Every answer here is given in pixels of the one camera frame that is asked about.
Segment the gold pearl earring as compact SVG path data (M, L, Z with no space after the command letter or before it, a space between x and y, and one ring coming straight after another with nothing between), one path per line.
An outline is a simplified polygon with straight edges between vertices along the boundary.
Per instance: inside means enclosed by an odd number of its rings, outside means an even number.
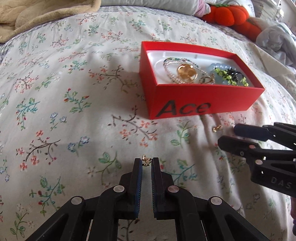
M212 132L214 132L214 133L216 133L218 131L221 131L221 130L223 130L223 126L222 125L214 126L212 128Z
M149 167L152 162L152 158L147 157L146 155L142 156L142 165L144 167Z

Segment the red Ace cardboard box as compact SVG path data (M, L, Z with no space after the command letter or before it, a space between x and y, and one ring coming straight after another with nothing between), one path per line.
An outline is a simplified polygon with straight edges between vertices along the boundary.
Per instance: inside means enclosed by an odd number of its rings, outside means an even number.
M247 78L249 86L173 83L163 67L169 57L187 58L203 69L211 63L233 66ZM139 75L151 120L245 111L264 92L258 78L238 55L200 45L144 41Z

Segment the grey crumpled cloth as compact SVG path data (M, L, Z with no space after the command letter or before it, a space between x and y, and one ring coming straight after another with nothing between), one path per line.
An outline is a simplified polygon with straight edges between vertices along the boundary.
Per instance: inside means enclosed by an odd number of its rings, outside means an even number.
M256 44L283 65L295 68L295 35L283 24L263 30Z

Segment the floral white bed quilt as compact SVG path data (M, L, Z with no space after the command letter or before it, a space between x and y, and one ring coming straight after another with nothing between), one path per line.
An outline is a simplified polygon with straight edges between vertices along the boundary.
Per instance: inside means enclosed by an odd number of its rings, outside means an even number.
M247 111L150 120L143 41L235 53L265 91ZM142 155L194 196L222 197L270 240L295 240L290 198L252 183L244 159L217 146L238 123L274 122L295 123L294 75L229 28L104 7L20 34L1 46L1 240L25 240L75 195L100 195Z

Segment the orange plush pumpkin toy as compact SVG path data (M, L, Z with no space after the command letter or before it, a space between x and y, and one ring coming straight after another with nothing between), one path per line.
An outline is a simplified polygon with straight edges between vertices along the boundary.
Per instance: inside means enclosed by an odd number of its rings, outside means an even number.
M251 23L249 18L245 7L228 4L210 5L210 13L201 17L207 23L230 27L255 42L262 30Z

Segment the white pillow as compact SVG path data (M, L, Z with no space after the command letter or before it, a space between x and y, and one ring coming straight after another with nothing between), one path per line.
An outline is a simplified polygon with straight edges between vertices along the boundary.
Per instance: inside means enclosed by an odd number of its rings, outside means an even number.
M143 6L153 9L172 11L189 16L203 17L211 12L205 1L195 0L102 0L102 6Z

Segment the beige fleece blanket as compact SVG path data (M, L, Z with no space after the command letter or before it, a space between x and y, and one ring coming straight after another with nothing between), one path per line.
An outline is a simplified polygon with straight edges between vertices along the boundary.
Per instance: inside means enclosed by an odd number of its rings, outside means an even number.
M99 10L92 1L1 1L1 43L38 25Z

